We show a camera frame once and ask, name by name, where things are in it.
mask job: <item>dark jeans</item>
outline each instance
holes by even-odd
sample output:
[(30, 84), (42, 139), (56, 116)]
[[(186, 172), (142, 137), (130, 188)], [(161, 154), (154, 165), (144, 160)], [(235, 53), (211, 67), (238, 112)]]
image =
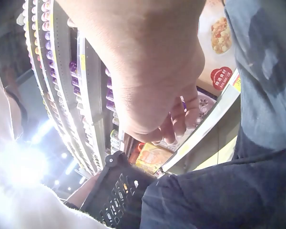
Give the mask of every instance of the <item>dark jeans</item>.
[(286, 1), (228, 0), (225, 12), (241, 76), (233, 160), (150, 185), (141, 229), (286, 228)]

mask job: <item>orange food box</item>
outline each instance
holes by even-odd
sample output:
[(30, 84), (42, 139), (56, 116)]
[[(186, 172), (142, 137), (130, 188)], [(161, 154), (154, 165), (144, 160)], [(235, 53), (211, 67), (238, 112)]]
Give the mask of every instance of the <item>orange food box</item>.
[(136, 160), (135, 165), (154, 174), (173, 154), (166, 149), (146, 143)]

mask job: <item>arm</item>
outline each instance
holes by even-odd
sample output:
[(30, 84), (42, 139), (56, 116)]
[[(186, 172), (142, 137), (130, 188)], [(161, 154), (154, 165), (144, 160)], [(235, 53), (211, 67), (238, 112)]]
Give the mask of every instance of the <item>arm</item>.
[(91, 177), (87, 180), (78, 190), (76, 190), (68, 199), (67, 202), (74, 204), (78, 209), (81, 208), (85, 199), (91, 192), (95, 182), (97, 181), (99, 174)]
[[(194, 125), (195, 83), (204, 68), (197, 28), (205, 0), (57, 1), (110, 70), (127, 133), (143, 142), (172, 142), (169, 112), (176, 134)], [(188, 103), (186, 115), (178, 96)]]

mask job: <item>yellow price tag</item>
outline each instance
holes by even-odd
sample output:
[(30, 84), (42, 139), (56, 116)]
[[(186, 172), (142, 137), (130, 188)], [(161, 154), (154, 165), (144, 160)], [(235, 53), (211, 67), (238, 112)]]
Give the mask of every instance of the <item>yellow price tag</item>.
[(236, 90), (238, 90), (240, 92), (241, 85), (240, 85), (240, 77), (239, 77), (239, 75), (237, 76), (236, 80), (234, 81), (233, 87), (235, 87)]
[(85, 71), (86, 70), (86, 56), (84, 54), (81, 54), (80, 58), (81, 58), (81, 70)]

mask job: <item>shopping basket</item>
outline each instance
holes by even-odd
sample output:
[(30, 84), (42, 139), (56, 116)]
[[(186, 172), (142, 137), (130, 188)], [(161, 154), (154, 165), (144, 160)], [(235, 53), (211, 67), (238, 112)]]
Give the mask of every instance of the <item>shopping basket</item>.
[(108, 227), (139, 229), (142, 197), (156, 178), (130, 165), (121, 151), (107, 156), (105, 163), (81, 211)]

